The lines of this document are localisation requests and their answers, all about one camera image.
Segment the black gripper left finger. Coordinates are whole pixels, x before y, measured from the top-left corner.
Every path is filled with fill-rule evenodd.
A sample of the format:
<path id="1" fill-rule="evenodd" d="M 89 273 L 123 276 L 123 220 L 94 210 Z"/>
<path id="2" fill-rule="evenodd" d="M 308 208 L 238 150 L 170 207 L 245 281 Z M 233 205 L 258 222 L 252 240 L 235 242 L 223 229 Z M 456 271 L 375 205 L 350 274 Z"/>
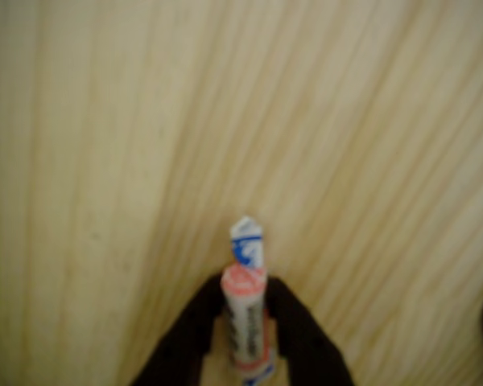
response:
<path id="1" fill-rule="evenodd" d="M 215 320 L 225 304 L 221 277 L 213 275 L 196 291 L 158 341 L 135 386 L 199 385 L 203 359 L 209 353 Z"/>

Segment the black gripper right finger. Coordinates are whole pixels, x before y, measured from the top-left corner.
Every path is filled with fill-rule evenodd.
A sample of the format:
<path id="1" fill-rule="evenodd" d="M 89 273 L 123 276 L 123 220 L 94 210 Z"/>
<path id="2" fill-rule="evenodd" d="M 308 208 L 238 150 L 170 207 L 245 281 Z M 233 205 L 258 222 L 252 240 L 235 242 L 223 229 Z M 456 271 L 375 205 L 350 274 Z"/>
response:
<path id="1" fill-rule="evenodd" d="M 290 385 L 355 384 L 341 351 L 284 281 L 269 278 L 266 304 Z"/>

